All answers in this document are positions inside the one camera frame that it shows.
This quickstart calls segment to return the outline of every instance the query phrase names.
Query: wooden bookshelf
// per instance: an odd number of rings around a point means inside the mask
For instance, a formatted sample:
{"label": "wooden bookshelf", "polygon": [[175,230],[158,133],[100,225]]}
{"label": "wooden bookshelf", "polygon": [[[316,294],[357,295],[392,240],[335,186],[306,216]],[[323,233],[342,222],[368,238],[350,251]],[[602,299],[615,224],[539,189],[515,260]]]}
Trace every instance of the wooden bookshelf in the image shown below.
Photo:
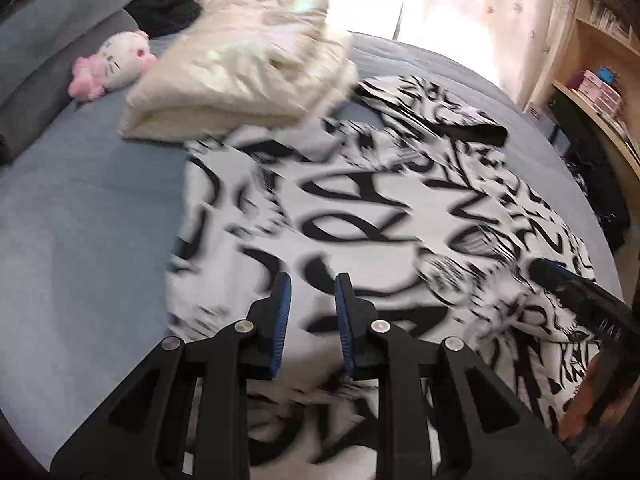
{"label": "wooden bookshelf", "polygon": [[[609,34],[590,23],[595,0],[577,0],[574,21],[564,51],[554,60],[553,82],[548,95],[562,92],[582,110],[600,133],[600,143],[607,154],[631,215],[631,232],[640,233],[640,164],[618,134],[587,102],[566,87],[567,81],[581,70],[597,72],[606,67],[616,73],[616,89],[624,105],[619,117],[625,122],[629,135],[640,144],[640,41],[628,23],[622,29],[628,38]],[[619,17],[623,4],[619,0],[600,0]],[[625,301],[630,304],[638,280],[640,236],[630,236],[615,254],[618,274]]]}

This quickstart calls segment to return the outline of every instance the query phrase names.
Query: metal screw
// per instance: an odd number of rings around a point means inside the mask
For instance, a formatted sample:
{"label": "metal screw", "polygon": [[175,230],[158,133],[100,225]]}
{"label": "metal screw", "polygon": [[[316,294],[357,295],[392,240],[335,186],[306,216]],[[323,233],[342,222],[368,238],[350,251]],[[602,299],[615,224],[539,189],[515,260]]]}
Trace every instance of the metal screw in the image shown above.
{"label": "metal screw", "polygon": [[180,340],[173,335],[162,339],[162,348],[165,350],[175,350],[178,346],[180,346]]}
{"label": "metal screw", "polygon": [[235,328],[236,328],[236,332],[239,332],[241,334],[246,334],[248,332],[251,332],[251,330],[254,329],[254,324],[248,319],[243,319],[236,323]]}
{"label": "metal screw", "polygon": [[379,334],[383,334],[385,332],[389,332],[391,329],[391,325],[384,319],[377,319],[373,323],[371,323],[371,329],[373,332],[378,332]]}
{"label": "metal screw", "polygon": [[444,341],[444,346],[446,346],[449,350],[453,350],[454,352],[458,352],[465,347],[464,341],[459,337],[447,337]]}

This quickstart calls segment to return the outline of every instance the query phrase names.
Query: plush toy face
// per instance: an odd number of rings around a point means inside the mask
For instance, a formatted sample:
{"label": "plush toy face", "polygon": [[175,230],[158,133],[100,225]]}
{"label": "plush toy face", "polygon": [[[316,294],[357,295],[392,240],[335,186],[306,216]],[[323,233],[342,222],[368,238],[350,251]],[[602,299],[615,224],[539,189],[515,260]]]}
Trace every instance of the plush toy face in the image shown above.
{"label": "plush toy face", "polygon": [[156,60],[149,50],[148,36],[141,30],[111,36],[100,47],[98,56],[104,60],[103,86],[106,90],[133,83]]}

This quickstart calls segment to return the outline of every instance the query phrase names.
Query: pink box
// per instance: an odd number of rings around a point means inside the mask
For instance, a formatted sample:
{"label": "pink box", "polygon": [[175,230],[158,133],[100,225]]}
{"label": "pink box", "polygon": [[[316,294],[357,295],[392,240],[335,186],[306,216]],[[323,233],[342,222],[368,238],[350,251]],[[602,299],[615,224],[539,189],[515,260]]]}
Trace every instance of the pink box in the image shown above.
{"label": "pink box", "polygon": [[622,104],[622,97],[593,72],[586,70],[578,90],[600,113],[614,117]]}

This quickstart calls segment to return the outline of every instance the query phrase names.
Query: book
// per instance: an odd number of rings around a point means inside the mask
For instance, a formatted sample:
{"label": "book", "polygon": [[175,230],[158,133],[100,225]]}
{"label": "book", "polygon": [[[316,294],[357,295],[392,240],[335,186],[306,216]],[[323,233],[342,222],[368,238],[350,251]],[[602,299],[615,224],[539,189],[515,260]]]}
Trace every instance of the book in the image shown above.
{"label": "book", "polygon": [[620,40],[627,41],[629,39],[628,27],[600,0],[593,1],[589,23]]}

